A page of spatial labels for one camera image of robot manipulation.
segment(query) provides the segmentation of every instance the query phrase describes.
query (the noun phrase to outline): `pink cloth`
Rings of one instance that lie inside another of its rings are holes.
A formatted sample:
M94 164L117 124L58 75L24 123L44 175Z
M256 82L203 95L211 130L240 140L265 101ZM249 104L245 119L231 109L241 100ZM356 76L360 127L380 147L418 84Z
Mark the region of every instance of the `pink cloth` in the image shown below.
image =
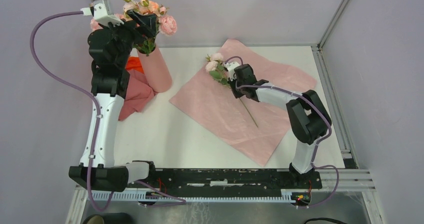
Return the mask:
M126 90L126 98L119 113L119 121L125 120L134 112L141 112L145 105L155 96L143 73L134 69L128 72L129 83Z
M287 90L305 92L317 84L299 68L269 61L235 39L228 39L219 52L225 58L240 56L245 64L252 66L258 80L269 80ZM246 97L242 100L259 128L241 101L234 98L229 88L214 81L205 68L201 68L169 101L221 140L265 166L291 128L289 116L270 104Z

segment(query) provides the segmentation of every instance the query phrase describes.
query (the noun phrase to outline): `tabletop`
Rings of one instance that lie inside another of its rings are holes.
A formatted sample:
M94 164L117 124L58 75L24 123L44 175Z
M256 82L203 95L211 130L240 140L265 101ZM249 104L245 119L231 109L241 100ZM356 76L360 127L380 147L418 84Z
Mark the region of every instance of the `tabletop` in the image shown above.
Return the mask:
M256 46L257 54L277 63L302 69L317 80L315 91L328 110L323 86L310 46ZM157 168L193 169L286 169L295 156L297 139L289 130L262 167L232 148L169 102L180 88L205 64L205 56L219 47L161 48L172 76L172 87L159 93L140 113L133 113L117 126L115 165L131 161L153 161ZM134 49L131 56L137 56ZM335 134L320 144L316 166L344 168Z

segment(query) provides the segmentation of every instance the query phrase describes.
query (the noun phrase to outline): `flower stem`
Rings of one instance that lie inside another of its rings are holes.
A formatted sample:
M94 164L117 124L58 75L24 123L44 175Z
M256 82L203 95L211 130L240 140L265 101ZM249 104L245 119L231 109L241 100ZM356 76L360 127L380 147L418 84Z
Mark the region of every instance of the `flower stem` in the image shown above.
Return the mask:
M241 104L243 104L244 108L246 108L246 111L247 111L247 113L249 113L249 116L250 116L250 118L252 118L252 121L254 122L255 126L257 128L259 128L258 124L256 123L255 119L253 118L253 116L252 116L251 112L249 111L248 107L245 105L245 103L242 101L241 98L239 98L239 100L240 100Z

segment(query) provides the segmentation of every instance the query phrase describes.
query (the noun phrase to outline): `gray wall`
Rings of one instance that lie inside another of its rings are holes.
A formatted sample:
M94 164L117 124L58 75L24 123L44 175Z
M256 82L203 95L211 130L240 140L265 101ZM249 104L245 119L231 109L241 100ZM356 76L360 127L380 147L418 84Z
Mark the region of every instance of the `gray wall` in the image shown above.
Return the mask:
M91 101L41 71L30 33L46 16L90 0L0 0L0 222L64 223L75 183L68 178L87 140ZM90 18L64 17L35 39L55 74L90 87Z
M111 0L122 12L123 0ZM159 35L165 46L316 44L342 0L153 0L169 7L178 31Z
M422 223L424 0L351 0L324 46L388 223Z

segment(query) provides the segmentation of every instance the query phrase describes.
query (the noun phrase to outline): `pink vase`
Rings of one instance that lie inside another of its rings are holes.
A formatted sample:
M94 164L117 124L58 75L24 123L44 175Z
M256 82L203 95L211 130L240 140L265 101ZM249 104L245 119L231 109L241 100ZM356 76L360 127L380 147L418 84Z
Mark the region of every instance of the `pink vase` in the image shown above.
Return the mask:
M148 85L157 93L168 91L172 86L172 77L159 48L156 47L148 56L139 51L137 53Z

